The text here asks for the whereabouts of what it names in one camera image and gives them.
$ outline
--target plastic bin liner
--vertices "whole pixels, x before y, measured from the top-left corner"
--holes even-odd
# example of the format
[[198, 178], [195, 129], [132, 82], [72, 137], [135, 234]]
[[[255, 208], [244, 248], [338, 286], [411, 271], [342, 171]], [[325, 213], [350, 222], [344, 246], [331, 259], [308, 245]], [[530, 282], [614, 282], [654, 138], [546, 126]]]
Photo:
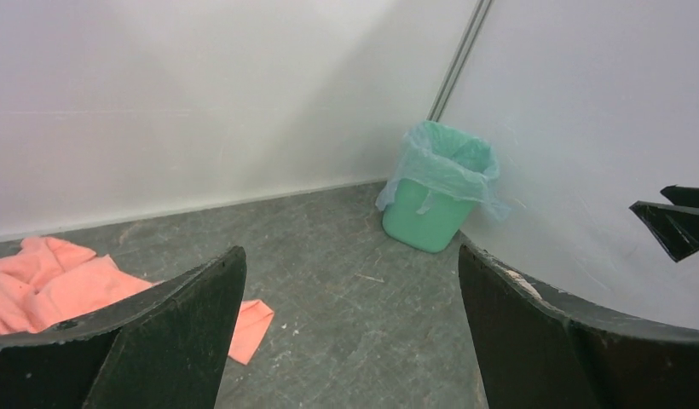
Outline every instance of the plastic bin liner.
[[476, 201], [496, 221], [507, 217], [510, 208], [495, 198], [493, 184], [500, 165], [493, 148], [484, 140], [436, 122], [424, 121], [402, 137], [395, 174], [388, 180], [375, 205], [384, 210], [395, 201], [401, 179], [416, 181], [429, 189], [418, 209], [432, 206], [433, 193], [457, 200]]

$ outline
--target gray floor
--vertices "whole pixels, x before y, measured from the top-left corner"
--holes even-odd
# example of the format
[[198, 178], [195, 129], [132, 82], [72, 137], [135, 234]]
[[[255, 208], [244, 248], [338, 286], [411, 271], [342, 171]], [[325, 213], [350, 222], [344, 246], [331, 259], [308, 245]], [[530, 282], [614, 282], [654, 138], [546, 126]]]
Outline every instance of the gray floor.
[[[440, 254], [390, 239], [380, 185], [57, 234], [125, 272], [169, 279], [245, 247], [245, 299], [276, 315], [248, 366], [227, 361], [217, 408], [486, 407], [459, 291]], [[0, 244], [0, 256], [17, 243]]]

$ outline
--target baseboard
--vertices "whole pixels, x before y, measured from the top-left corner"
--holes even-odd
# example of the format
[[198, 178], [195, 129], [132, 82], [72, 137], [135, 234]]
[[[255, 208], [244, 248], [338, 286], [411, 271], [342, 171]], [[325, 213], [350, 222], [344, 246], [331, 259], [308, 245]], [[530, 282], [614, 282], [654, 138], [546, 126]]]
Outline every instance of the baseboard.
[[242, 205], [245, 203], [259, 202], [259, 201], [263, 201], [263, 200], [288, 198], [288, 197], [296, 196], [299, 194], [324, 192], [327, 190], [339, 189], [342, 187], [361, 186], [361, 185], [377, 183], [377, 182], [381, 182], [381, 181], [385, 181], [385, 180], [386, 180], [386, 178], [377, 178], [377, 179], [362, 180], [362, 181], [346, 181], [346, 182], [342, 182], [342, 183], [337, 183], [337, 184], [332, 184], [332, 185], [327, 185], [327, 186], [322, 186], [322, 187], [311, 187], [311, 188], [300, 189], [300, 190], [291, 191], [291, 192], [281, 192], [281, 193], [275, 193], [275, 194], [257, 195], [257, 196], [243, 198], [243, 199], [218, 200], [218, 201], [207, 202], [204, 204], [193, 204], [190, 206], [181, 206], [181, 207], [169, 208], [169, 209], [164, 209], [164, 210], [159, 210], [159, 211], [140, 212], [140, 213], [136, 213], [136, 214], [130, 215], [130, 216], [106, 217], [106, 218], [101, 218], [101, 219], [97, 219], [94, 221], [88, 221], [88, 222], [77, 222], [75, 224], [53, 226], [53, 227], [48, 227], [48, 228], [39, 228], [36, 230], [25, 231], [25, 232], [0, 234], [0, 243], [4, 242], [4, 241], [23, 239], [23, 238], [28, 237], [28, 236], [56, 234], [56, 233], [62, 233], [62, 232], [69, 232], [72, 230], [81, 230], [84, 228], [97, 228], [99, 226], [107, 226], [107, 225], [117, 224], [117, 223], [135, 222], [138, 220], [151, 219], [154, 217], [180, 215], [182, 213], [189, 213], [192, 211], [216, 209], [218, 207], [226, 207], [226, 206], [232, 206], [232, 205]]

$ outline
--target trash can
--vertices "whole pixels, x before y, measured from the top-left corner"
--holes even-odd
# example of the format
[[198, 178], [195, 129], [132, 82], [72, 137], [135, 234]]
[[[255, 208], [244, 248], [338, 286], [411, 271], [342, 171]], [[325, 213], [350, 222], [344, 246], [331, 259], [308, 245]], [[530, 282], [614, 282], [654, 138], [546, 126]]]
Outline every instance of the trash can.
[[403, 136], [395, 174], [377, 198], [384, 231], [417, 249], [442, 251], [477, 205], [504, 218], [506, 207], [491, 192], [499, 176], [486, 141], [424, 121]]

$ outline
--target pink cloth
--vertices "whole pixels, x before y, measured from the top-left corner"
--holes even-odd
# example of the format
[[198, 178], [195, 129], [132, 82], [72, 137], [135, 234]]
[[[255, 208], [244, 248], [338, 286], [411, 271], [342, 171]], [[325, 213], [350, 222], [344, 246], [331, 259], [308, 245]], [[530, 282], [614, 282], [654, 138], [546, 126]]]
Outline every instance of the pink cloth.
[[[29, 237], [0, 258], [0, 335], [40, 332], [131, 297], [151, 283], [121, 272], [110, 256], [53, 237]], [[229, 356], [246, 365], [274, 316], [261, 301], [243, 302]]]

